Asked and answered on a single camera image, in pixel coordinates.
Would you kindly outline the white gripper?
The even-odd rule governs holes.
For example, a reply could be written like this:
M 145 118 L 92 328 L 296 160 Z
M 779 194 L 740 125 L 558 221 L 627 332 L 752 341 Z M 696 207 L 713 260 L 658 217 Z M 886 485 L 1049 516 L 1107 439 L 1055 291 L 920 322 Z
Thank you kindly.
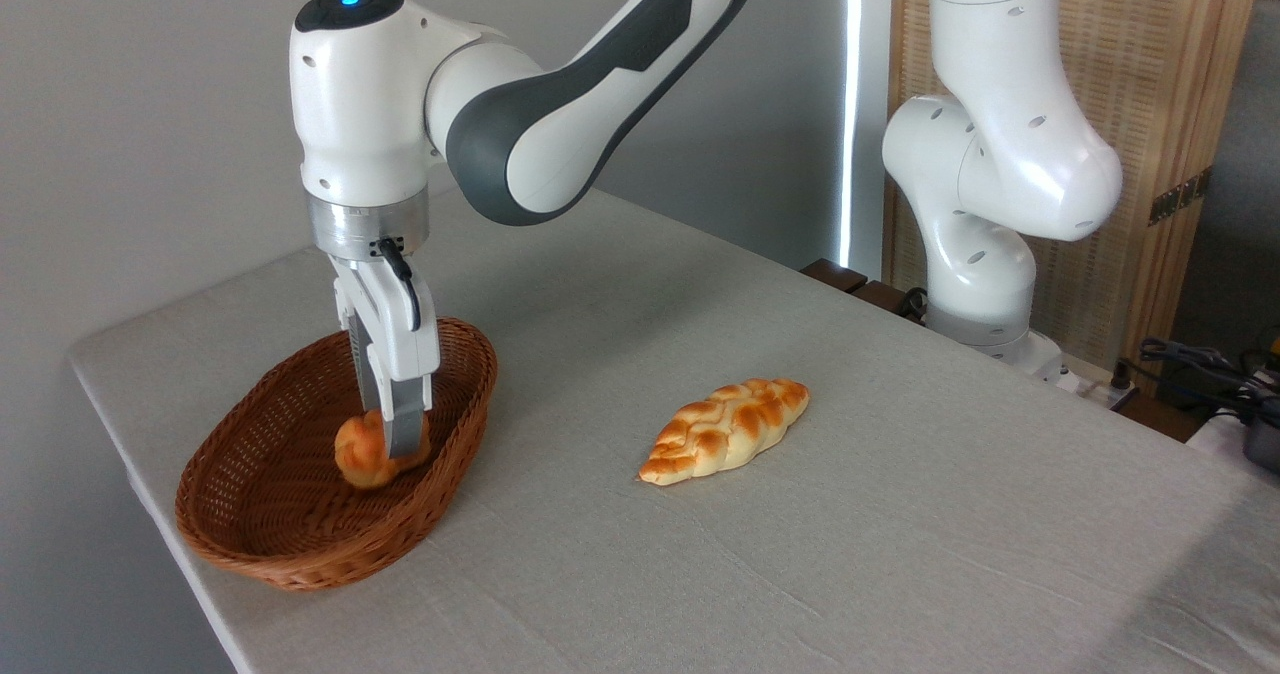
M 430 373 L 440 364 L 436 318 L 429 288 L 412 274 L 401 281 L 384 260 L 355 261 L 330 256 L 335 270 L 335 304 L 365 411 L 387 418 L 390 459 L 416 455 L 425 437 L 424 414 L 431 405 Z M 381 405 L 381 381 L 390 381 L 389 413 Z

